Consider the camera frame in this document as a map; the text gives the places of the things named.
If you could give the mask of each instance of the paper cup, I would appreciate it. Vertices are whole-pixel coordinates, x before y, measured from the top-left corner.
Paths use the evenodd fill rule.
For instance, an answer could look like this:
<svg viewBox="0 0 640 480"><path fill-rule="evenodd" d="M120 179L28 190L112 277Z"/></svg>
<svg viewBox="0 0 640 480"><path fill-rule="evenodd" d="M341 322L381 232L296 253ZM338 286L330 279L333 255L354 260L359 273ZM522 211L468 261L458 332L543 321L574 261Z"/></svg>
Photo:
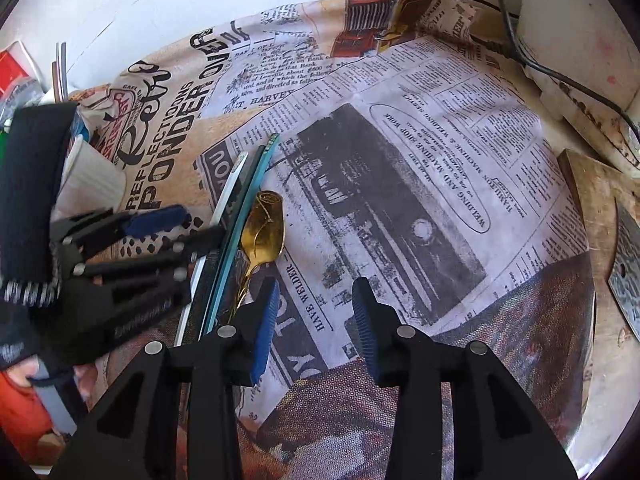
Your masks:
<svg viewBox="0 0 640 480"><path fill-rule="evenodd" d="M121 170L77 136L65 160L51 220L110 207L117 211L126 181Z"/></svg>

